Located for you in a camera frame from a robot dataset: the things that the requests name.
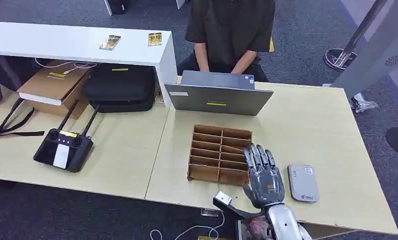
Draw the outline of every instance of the robotic arm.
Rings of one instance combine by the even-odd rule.
[[[251,188],[244,185],[243,191],[252,205],[261,211],[238,210],[230,205],[231,198],[221,191],[213,198],[213,204],[237,220],[265,216],[274,240],[312,240],[306,229],[297,223],[291,209],[282,203],[285,195],[283,180],[271,152],[253,143],[250,150],[245,148],[243,152],[251,185]]]

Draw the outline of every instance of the gray carpet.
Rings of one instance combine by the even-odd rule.
[[[138,0],[128,13],[113,17],[102,0],[0,0],[2,22],[172,31],[178,63],[192,52],[183,39],[187,17],[188,4],[177,10],[175,0]],[[323,63],[322,55],[329,48],[344,46],[355,28],[339,0],[278,0],[275,52],[260,54],[261,65],[272,82],[332,83],[339,73]],[[364,95],[380,108],[357,114],[356,121],[398,225],[398,154],[384,137],[388,128],[398,126],[398,90],[386,77]],[[209,219],[198,218],[197,210],[188,207],[27,184],[0,191],[0,240],[148,239],[151,228],[160,228],[165,239],[173,239],[203,221]],[[232,230],[228,225],[223,235],[229,237]],[[331,239],[398,240],[398,236],[358,232]]]

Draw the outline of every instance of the white cable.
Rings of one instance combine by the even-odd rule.
[[[66,64],[74,64],[75,68],[63,72],[63,74],[65,74],[65,75],[74,71],[75,69],[90,69],[90,68],[94,68],[95,66],[97,66],[97,63],[95,63],[95,62],[82,62],[82,61],[67,61],[62,64],[56,65],[56,66],[46,66],[46,65],[39,63],[37,58],[34,58],[34,59],[38,65],[40,65],[44,68],[48,68],[48,69],[58,68],[63,65],[66,65]]]
[[[223,213],[223,212],[221,212],[221,213],[222,213],[222,223],[221,223],[220,225],[218,225],[218,226],[216,226],[216,227],[201,226],[201,225],[192,226],[191,228],[187,229],[186,231],[184,231],[184,232],[182,232],[180,235],[178,235],[178,236],[175,238],[175,240],[179,239],[183,234],[185,234],[186,232],[188,232],[188,231],[190,231],[190,230],[192,230],[192,229],[194,229],[194,228],[205,228],[205,229],[210,229],[210,231],[209,231],[209,233],[208,233],[209,239],[210,239],[210,240],[217,240],[217,239],[219,238],[219,233],[218,233],[218,231],[216,231],[216,229],[222,227],[222,225],[224,225],[224,223],[225,223],[225,216],[224,216],[224,213]],[[150,231],[150,239],[151,239],[151,240],[155,240],[155,239],[152,237],[152,233],[153,233],[153,232],[158,232],[159,235],[160,235],[160,240],[163,240],[162,233],[161,233],[158,229],[153,229],[152,231]],[[215,232],[215,233],[216,233],[216,238],[212,238],[212,237],[211,237],[211,232]]]

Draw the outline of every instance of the laptop lid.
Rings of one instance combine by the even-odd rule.
[[[274,93],[265,90],[165,83],[177,110],[256,116]]]
[[[190,71],[183,72],[183,85],[222,87],[232,89],[255,89],[255,77],[250,74]]]

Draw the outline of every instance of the black shirt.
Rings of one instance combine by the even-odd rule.
[[[268,52],[274,0],[192,0],[186,40],[206,43],[212,63],[235,65],[247,51]]]

